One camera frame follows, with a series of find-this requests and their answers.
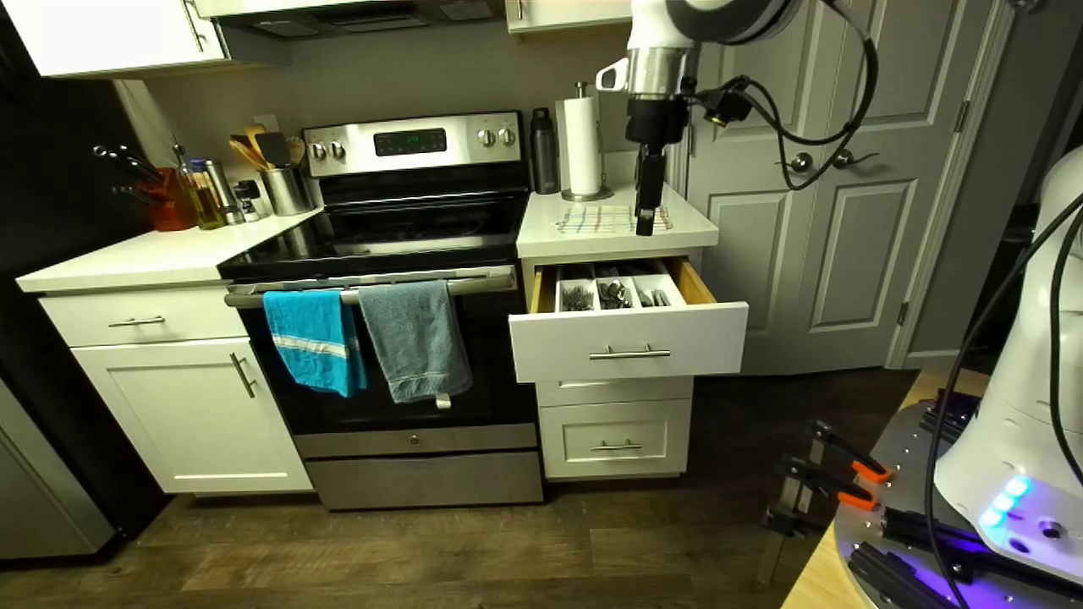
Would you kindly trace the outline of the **white drawer with cutlery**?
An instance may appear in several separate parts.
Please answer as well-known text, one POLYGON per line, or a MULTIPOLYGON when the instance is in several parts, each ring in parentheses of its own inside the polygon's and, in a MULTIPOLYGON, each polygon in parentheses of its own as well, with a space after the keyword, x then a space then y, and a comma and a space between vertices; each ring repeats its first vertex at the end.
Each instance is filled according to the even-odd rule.
POLYGON ((519 381, 600 381, 732 374, 741 370, 751 307, 717 299, 687 257, 662 260, 684 307, 557 312, 559 265, 538 267, 527 310, 509 319, 519 381), (669 349, 661 359, 591 361, 589 352, 669 349))

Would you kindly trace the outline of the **deep white drawer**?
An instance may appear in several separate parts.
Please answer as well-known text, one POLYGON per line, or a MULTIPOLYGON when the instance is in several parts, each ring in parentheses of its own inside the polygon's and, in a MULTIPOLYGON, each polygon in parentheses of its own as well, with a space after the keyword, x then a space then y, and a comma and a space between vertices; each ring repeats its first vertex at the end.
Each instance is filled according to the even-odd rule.
POLYGON ((548 480, 677 477, 687 470, 691 400, 599 403, 539 409, 548 480), (600 441, 630 439, 641 450, 592 452, 600 441))

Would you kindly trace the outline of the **stove bottom drawer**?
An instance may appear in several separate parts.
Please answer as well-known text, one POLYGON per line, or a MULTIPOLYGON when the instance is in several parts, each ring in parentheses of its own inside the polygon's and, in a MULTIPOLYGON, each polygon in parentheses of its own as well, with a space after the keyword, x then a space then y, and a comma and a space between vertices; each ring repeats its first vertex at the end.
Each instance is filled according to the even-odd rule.
POLYGON ((544 501, 535 452, 425 458, 317 459, 306 464, 329 510, 456 508, 544 501))

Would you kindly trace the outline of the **wide white drawer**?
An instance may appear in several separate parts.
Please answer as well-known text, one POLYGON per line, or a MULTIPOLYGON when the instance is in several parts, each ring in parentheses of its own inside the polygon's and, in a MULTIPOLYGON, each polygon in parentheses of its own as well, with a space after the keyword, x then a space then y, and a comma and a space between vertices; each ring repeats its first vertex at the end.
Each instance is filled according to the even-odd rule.
POLYGON ((54 294, 40 299, 70 347, 170 344, 246 336, 224 288, 170 288, 99 294, 54 294), (156 326, 109 328, 109 322, 162 315, 156 326))

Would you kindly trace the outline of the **checked cloth mat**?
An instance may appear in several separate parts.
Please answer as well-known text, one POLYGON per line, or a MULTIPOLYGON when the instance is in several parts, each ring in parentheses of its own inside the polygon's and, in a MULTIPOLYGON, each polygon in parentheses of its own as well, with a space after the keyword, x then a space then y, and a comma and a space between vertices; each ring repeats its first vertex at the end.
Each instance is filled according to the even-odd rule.
POLYGON ((575 204, 554 223, 561 234, 637 234, 639 217, 631 206, 575 204))

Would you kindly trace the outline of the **dark water bottle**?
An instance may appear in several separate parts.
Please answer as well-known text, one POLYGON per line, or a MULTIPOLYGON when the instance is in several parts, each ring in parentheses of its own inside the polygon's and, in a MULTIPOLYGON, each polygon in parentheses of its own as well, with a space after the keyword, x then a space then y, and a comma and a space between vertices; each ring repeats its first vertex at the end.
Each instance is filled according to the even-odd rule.
POLYGON ((560 192, 558 174, 558 137, 552 113, 546 107, 531 112, 531 178, 535 193, 560 192))

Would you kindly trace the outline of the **white panel door with lever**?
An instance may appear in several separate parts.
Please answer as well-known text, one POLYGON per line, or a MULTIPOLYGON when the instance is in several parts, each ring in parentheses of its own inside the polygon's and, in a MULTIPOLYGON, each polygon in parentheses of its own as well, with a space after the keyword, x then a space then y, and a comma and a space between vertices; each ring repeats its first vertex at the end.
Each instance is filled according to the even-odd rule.
POLYGON ((886 362, 943 181, 992 0, 841 0, 877 46, 877 93, 815 182, 790 374, 886 362))

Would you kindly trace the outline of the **stainless steel stove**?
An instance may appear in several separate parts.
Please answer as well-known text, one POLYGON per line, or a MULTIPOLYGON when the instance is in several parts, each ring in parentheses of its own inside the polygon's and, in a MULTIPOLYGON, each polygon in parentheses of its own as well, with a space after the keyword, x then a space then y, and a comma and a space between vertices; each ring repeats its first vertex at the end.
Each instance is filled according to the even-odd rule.
MULTIPOLYGON (((516 242, 531 193, 521 112, 321 126, 305 129, 303 142, 322 211, 220 263, 229 285, 506 263, 520 273, 516 242), (514 129, 514 146, 477 142, 480 129, 498 137, 504 127, 514 129), (345 161, 312 159, 310 143, 329 141, 344 144, 345 161)), ((521 280, 520 288, 525 301, 521 280)), ((533 412, 523 423, 313 436, 287 428, 305 470, 317 459, 477 453, 535 452, 542 462, 527 390, 533 412)))

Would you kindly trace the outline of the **range hood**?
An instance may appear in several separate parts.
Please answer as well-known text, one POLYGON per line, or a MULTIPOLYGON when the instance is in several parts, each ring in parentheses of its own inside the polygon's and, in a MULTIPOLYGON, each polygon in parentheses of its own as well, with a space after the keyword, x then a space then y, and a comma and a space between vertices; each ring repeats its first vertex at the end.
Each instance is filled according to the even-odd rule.
POLYGON ((195 0, 220 25, 280 40, 503 22, 504 0, 195 0))

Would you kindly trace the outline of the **bunch of cooking utensils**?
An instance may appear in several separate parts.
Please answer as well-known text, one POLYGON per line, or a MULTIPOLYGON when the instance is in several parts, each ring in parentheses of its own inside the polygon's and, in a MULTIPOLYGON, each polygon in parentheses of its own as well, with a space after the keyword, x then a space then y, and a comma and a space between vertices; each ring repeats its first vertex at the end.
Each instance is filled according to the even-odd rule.
POLYGON ((258 171, 303 168, 308 163, 305 142, 301 138, 268 131, 262 126, 250 126, 244 134, 231 134, 229 147, 258 171))

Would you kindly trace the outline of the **steel shaker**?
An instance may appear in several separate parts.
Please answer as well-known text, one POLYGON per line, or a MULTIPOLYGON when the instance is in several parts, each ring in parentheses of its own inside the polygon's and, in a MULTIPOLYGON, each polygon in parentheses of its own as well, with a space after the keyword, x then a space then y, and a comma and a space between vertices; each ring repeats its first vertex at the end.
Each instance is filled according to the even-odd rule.
POLYGON ((220 161, 213 161, 211 158, 205 159, 206 174, 212 184, 212 190, 217 196, 217 200, 220 200, 222 207, 222 216, 224 216, 225 222, 229 225, 240 225, 246 222, 244 219, 244 213, 239 203, 237 203, 231 185, 229 185, 229 177, 224 171, 224 166, 220 161))

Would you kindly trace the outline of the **oil bottle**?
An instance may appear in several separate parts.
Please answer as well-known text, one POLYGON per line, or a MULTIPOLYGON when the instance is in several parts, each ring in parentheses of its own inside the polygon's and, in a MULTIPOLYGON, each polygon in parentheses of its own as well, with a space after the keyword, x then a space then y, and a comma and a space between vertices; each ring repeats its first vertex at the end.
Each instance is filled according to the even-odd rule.
POLYGON ((190 195, 192 195, 198 228, 209 231, 227 225, 204 163, 186 159, 184 169, 187 180, 190 180, 190 195))

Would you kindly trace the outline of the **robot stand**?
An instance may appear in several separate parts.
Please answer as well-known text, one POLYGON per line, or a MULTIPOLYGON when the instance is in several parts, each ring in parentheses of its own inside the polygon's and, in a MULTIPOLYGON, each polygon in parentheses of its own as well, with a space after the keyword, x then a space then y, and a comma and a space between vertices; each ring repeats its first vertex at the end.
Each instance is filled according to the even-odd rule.
MULTIPOLYGON (((880 485, 880 508, 840 506, 780 609, 954 609, 917 520, 931 439, 921 420, 947 376, 945 370, 921 371, 871 448, 893 471, 880 485)), ((1083 589, 1012 579, 991 552, 975 549, 976 535, 960 516, 943 506, 936 511, 968 544, 960 574, 973 580, 960 583, 960 592, 970 609, 1083 609, 1083 589)))

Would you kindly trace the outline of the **white cabinet door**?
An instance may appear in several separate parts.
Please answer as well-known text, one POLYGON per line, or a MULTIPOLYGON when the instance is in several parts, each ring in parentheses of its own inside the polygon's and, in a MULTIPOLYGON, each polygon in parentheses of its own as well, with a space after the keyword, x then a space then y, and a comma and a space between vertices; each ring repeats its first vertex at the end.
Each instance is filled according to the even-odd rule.
POLYGON ((119 344, 74 355, 165 492, 312 491, 249 339, 119 344), (244 359, 256 398, 231 352, 244 359))

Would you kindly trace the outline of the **large white wall cabinet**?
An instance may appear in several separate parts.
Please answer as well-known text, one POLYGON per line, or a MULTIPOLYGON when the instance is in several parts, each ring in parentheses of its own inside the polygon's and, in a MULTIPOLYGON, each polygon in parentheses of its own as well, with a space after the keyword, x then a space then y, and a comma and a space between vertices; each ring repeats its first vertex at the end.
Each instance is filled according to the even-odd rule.
POLYGON ((0 0, 36 69, 75 77, 222 61, 195 0, 0 0))

